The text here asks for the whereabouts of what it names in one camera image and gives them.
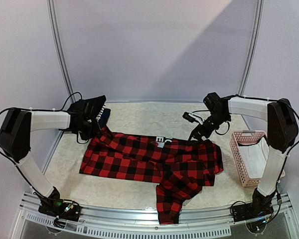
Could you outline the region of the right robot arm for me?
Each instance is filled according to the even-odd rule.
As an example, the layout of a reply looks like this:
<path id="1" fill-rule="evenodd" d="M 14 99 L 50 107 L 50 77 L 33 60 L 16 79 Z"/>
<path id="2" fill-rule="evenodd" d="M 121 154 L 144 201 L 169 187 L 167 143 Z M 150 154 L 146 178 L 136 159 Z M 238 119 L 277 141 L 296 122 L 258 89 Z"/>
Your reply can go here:
<path id="1" fill-rule="evenodd" d="M 209 138 L 222 123 L 230 122 L 232 115 L 243 115 L 267 122 L 269 155 L 263 176 L 254 190 L 252 203 L 248 205 L 250 216 L 258 217 L 267 209 L 267 204 L 276 194 L 287 155 L 297 145 L 298 115 L 286 98 L 273 100 L 239 95 L 219 97 L 217 93 L 209 93 L 203 99 L 203 103 L 210 112 L 207 119 L 199 119 L 194 113 L 188 112 L 182 116 L 189 122 L 198 123 L 190 138 Z"/>

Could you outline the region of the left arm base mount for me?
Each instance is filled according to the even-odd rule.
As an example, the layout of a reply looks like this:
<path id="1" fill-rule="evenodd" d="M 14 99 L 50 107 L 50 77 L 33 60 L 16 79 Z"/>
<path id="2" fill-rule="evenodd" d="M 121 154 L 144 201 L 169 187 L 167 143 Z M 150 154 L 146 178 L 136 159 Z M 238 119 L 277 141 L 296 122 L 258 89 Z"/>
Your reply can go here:
<path id="1" fill-rule="evenodd" d="M 42 214 L 59 219 L 77 222 L 81 215 L 82 207 L 73 200 L 40 198 L 38 211 Z"/>

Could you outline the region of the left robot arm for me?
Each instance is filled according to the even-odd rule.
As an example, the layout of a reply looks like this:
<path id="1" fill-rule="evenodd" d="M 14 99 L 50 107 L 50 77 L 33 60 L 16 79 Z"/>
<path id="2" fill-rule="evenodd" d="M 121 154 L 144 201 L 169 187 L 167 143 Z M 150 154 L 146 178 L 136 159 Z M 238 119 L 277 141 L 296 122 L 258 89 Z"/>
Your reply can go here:
<path id="1" fill-rule="evenodd" d="M 45 177 L 32 155 L 32 135 L 43 130 L 67 131 L 90 140 L 100 131 L 99 119 L 106 99 L 80 99 L 67 109 L 23 109 L 10 107 L 0 112 L 4 119 L 0 126 L 0 154 L 12 161 L 33 191 L 45 201 L 45 208 L 53 216 L 64 212 L 64 205 L 51 197 L 53 185 Z"/>

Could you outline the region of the red black plaid shirt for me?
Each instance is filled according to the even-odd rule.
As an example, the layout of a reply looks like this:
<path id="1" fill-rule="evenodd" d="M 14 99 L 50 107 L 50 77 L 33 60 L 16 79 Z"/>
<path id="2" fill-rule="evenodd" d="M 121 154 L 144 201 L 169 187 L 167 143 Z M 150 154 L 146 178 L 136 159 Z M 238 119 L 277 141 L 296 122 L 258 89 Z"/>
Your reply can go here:
<path id="1" fill-rule="evenodd" d="M 213 186 L 223 170 L 221 149 L 208 139 L 126 134 L 105 126 L 91 139 L 79 172 L 155 183 L 158 221 L 168 225 L 178 224 L 183 203 Z"/>

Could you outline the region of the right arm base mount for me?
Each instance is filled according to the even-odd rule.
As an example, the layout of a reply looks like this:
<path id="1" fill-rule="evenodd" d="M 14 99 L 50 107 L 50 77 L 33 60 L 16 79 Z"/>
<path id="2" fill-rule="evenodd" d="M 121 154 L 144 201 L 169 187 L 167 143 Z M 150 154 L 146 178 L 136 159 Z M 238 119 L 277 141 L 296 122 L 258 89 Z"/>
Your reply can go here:
<path id="1" fill-rule="evenodd" d="M 265 218 L 263 224 L 267 224 L 272 221 L 279 213 L 282 199 L 277 199 L 278 210 L 274 213 L 274 209 L 271 202 L 264 203 L 263 205 L 257 205 L 256 203 L 245 203 L 243 201 L 236 201 L 230 207 L 230 214 L 232 215 L 234 222 L 246 221 L 256 218 Z"/>

